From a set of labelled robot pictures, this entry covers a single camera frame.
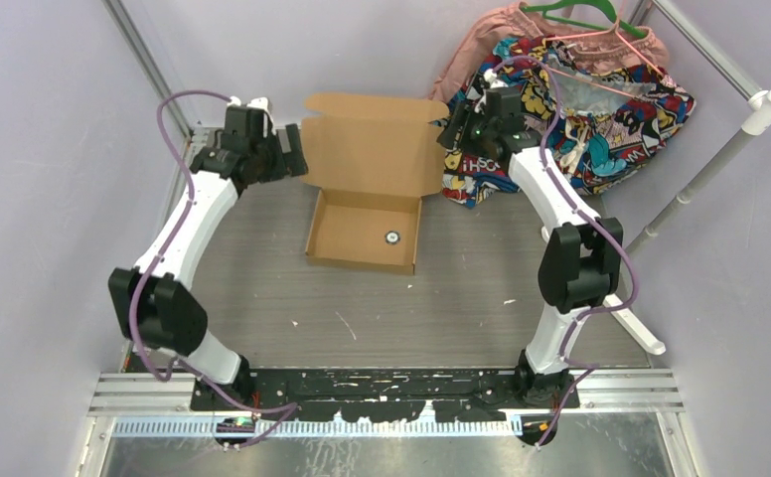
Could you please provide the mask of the brown cardboard box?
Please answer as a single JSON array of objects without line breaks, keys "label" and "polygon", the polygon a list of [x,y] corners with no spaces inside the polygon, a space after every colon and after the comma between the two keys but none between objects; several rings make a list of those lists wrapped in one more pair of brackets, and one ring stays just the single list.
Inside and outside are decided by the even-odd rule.
[{"label": "brown cardboard box", "polygon": [[[319,193],[305,248],[311,265],[413,275],[422,202],[442,187],[444,148],[438,100],[319,92],[301,121]],[[398,231],[401,241],[387,244]]]}]

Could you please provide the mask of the small round floor fitting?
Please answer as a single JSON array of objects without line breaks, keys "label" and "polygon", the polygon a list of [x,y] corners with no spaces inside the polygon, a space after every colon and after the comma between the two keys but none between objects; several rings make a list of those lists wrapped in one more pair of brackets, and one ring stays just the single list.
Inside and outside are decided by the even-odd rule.
[{"label": "small round floor fitting", "polygon": [[398,231],[388,231],[385,234],[385,242],[387,244],[398,244],[401,241],[401,234]]}]

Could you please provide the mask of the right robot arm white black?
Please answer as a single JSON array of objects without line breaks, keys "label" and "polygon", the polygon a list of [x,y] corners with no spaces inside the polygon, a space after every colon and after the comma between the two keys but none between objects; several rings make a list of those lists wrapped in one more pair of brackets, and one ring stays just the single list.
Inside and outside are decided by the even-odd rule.
[{"label": "right robot arm white black", "polygon": [[617,289],[623,229],[576,195],[546,138],[527,130],[525,116],[514,87],[489,88],[478,99],[457,103],[438,141],[449,150],[496,161],[546,230],[538,272],[544,307],[512,378],[514,396],[538,408],[570,388],[568,350],[583,322]]}]

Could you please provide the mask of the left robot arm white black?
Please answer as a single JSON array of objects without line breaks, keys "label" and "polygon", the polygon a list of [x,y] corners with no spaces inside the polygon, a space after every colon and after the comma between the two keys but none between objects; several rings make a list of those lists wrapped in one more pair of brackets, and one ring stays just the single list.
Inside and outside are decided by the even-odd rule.
[{"label": "left robot arm white black", "polygon": [[123,336],[141,356],[158,351],[209,384],[231,410],[252,401],[250,364],[209,329],[205,308],[192,293],[198,264],[222,218],[251,185],[307,174],[300,132],[274,128],[271,103],[233,98],[214,145],[186,167],[186,189],[150,247],[130,268],[115,268],[108,290]]}]

